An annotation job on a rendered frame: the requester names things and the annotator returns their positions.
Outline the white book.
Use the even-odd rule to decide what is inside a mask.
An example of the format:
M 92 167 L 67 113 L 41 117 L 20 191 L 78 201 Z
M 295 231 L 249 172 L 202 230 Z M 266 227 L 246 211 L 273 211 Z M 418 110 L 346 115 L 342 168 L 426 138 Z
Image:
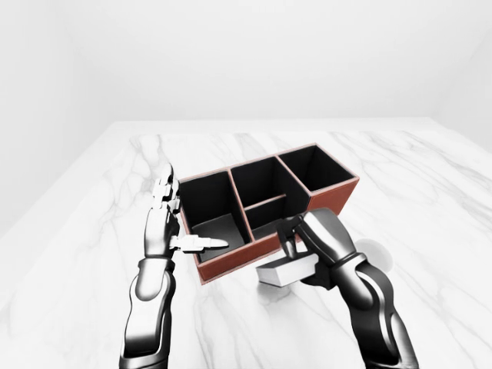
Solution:
M 282 288 L 315 274 L 315 265 L 319 257 L 316 254 L 301 253 L 296 259 L 279 258 L 256 267 L 258 280 Z

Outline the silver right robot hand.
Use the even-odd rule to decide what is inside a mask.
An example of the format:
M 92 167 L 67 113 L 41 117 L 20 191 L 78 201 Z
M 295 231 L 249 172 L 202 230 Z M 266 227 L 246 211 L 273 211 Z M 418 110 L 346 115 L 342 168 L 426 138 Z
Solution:
M 304 278 L 304 284 L 323 287 L 335 286 L 331 269 L 356 252 L 354 242 L 338 216 L 328 208 L 319 208 L 287 218 L 277 226 L 278 238 L 288 259 L 298 258 L 295 238 L 299 237 L 307 250 L 318 256 L 314 275 Z

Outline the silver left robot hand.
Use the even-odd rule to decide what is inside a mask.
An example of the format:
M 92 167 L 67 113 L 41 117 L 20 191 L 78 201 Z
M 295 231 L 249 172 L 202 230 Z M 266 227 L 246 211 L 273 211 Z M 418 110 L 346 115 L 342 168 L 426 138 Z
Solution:
M 167 163 L 161 177 L 155 182 L 154 200 L 145 225 L 145 257 L 172 258 L 174 251 L 201 253 L 205 249 L 222 249 L 228 246 L 225 240 L 201 238 L 196 234 L 178 237 L 181 209 L 180 183 L 174 169 Z

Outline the red-brown desk caddy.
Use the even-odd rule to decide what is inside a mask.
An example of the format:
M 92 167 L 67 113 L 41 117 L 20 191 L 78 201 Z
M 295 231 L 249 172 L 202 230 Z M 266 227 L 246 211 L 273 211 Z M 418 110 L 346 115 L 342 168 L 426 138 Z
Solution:
M 182 180 L 186 233 L 228 243 L 194 256 L 200 282 L 277 252 L 276 226 L 285 218 L 317 208 L 340 214 L 358 182 L 316 143 Z

